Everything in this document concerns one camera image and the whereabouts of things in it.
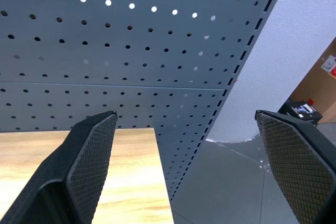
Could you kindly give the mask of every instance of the textured grip surface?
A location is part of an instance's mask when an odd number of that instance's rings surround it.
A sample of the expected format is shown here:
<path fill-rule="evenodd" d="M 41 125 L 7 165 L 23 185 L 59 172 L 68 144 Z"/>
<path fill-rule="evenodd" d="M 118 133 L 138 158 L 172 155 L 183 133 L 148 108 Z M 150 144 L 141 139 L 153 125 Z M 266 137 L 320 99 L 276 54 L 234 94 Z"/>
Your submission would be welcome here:
<path fill-rule="evenodd" d="M 256 114 L 270 166 L 301 224 L 316 223 L 334 190 L 334 175 L 290 124 Z"/>
<path fill-rule="evenodd" d="M 104 186 L 116 120 L 111 116 L 92 128 L 68 175 L 67 186 L 84 223 L 92 222 Z"/>

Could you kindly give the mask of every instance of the gray pegboard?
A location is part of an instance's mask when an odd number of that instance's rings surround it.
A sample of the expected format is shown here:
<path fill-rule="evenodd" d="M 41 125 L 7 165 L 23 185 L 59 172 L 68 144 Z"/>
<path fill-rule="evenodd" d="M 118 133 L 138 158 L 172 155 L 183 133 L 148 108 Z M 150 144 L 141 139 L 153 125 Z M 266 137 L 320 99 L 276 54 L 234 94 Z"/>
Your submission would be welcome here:
<path fill-rule="evenodd" d="M 0 0 L 0 129 L 116 110 L 119 127 L 155 128 L 177 187 L 276 0 L 105 1 Z"/>

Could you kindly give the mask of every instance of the gray floor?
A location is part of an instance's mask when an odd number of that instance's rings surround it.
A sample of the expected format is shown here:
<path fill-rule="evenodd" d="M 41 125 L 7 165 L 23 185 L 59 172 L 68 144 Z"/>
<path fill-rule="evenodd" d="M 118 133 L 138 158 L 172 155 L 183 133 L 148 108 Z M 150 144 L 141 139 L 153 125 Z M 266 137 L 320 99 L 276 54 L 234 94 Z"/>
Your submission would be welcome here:
<path fill-rule="evenodd" d="M 336 145 L 336 123 L 318 129 Z M 171 206 L 175 224 L 298 223 L 259 136 L 243 143 L 203 143 Z"/>

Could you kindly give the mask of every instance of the metal panel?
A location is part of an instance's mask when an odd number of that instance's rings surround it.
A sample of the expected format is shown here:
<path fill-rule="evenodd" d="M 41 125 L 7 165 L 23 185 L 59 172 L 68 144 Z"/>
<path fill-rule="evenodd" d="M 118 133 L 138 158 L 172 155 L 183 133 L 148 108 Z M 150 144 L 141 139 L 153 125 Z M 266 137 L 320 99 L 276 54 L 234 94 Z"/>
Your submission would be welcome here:
<path fill-rule="evenodd" d="M 181 181 L 276 0 L 105 1 L 0 0 L 0 128 L 117 110 L 120 127 L 155 128 L 166 180 Z"/>

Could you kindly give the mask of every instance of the black box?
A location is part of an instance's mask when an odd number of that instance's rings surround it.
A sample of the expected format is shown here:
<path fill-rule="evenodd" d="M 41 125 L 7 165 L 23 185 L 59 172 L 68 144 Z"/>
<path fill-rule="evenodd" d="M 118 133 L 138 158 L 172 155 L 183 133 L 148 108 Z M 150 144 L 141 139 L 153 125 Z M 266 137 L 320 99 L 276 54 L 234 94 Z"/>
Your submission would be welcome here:
<path fill-rule="evenodd" d="M 322 119 L 322 115 L 307 102 L 291 102 L 287 101 L 279 110 L 279 113 L 284 115 L 291 115 L 307 122 L 311 122 L 317 126 L 318 122 Z"/>

